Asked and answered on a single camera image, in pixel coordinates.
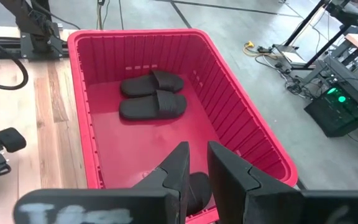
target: metal frame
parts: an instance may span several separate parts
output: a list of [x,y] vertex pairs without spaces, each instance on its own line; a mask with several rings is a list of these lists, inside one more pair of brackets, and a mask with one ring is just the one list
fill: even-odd
[[[340,6],[344,7],[350,0],[344,0]],[[309,21],[313,18],[313,16],[318,12],[320,7],[327,5],[326,0],[320,0],[317,5],[313,8],[313,10],[308,14],[308,16],[303,20],[303,22],[299,25],[297,29],[294,30],[292,35],[288,38],[288,40],[285,42],[284,46],[290,47],[290,44],[295,40],[295,38],[299,35],[299,33],[305,28],[305,26],[309,23]],[[318,58],[328,50],[328,48],[335,43],[335,41],[340,38],[340,36],[350,28],[350,24],[345,24],[342,29],[331,39],[328,41],[327,44],[325,44],[304,66],[302,67],[292,67],[292,70],[313,70],[314,68],[310,68],[310,65],[312,65]]]
[[[327,63],[330,66],[333,66],[334,70],[343,69],[343,66],[340,66],[336,62],[339,57],[342,57],[344,55],[344,53],[347,52],[349,50],[349,48],[352,48],[352,47],[354,47],[354,45],[350,41],[345,39],[345,41],[332,52],[331,56],[328,56],[323,62],[316,64],[316,68],[312,72],[310,72],[306,77],[304,77],[304,79],[302,79],[301,86],[307,85],[313,79],[318,78],[319,74],[321,72],[329,69],[329,66],[327,65]],[[345,63],[347,63],[348,61],[353,61],[358,56],[357,53],[358,53],[358,50],[353,52],[353,54],[346,55],[344,60],[342,62],[340,62],[340,64],[346,65]]]
[[[32,0],[50,11],[48,0]],[[0,37],[0,46],[16,58],[52,60],[68,57],[67,44],[60,40],[58,25],[51,16],[36,4],[32,7],[25,0],[0,0],[16,18],[21,37]],[[0,59],[8,59],[0,53]]]

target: concrete floor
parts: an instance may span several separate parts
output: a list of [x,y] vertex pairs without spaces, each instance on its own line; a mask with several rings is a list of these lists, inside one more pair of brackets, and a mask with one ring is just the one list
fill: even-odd
[[[265,47],[282,43],[315,4],[316,0],[288,0],[286,4],[278,0],[111,0],[105,28],[206,31],[295,161],[304,185],[308,189],[358,189],[358,143],[348,137],[327,138],[303,111],[308,102],[286,91],[276,71],[242,53],[248,40]],[[50,0],[50,5],[54,14],[82,29],[96,27],[96,1]],[[14,25],[14,18],[0,5],[0,26]],[[321,18],[315,25],[322,34],[319,46],[339,25],[327,15]],[[304,58],[315,54],[318,36],[309,27],[296,43]],[[358,139],[358,130],[352,135]]]

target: black metal stand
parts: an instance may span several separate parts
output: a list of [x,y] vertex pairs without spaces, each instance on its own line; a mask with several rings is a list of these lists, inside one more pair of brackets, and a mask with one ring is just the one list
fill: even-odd
[[303,28],[309,23],[311,18],[316,14],[316,12],[320,9],[321,6],[324,5],[324,0],[320,0],[319,3],[314,7],[314,9],[308,14],[308,16],[303,20],[303,22],[299,25],[298,28],[292,33],[290,38],[285,42],[284,46],[289,46],[293,40],[299,35],[299,33],[303,30]]
[[345,24],[342,29],[337,33],[335,34],[335,36],[333,38],[331,38],[331,40],[329,40],[327,42],[326,45],[324,45],[309,61],[308,63],[306,63],[306,65],[304,66],[305,68],[308,68],[314,61],[316,61],[318,59],[318,57],[320,57],[326,50],[328,50],[328,48],[333,44],[335,43],[336,40],[338,40],[338,38],[341,37],[341,35],[343,33],[345,33],[348,28],[350,27],[349,24]]
[[[15,58],[55,60],[68,57],[67,43],[60,40],[56,23],[51,22],[48,0],[34,0],[32,7],[23,0],[0,0],[15,17],[21,30],[19,38],[0,37],[0,46]],[[0,59],[10,57],[0,52]]]

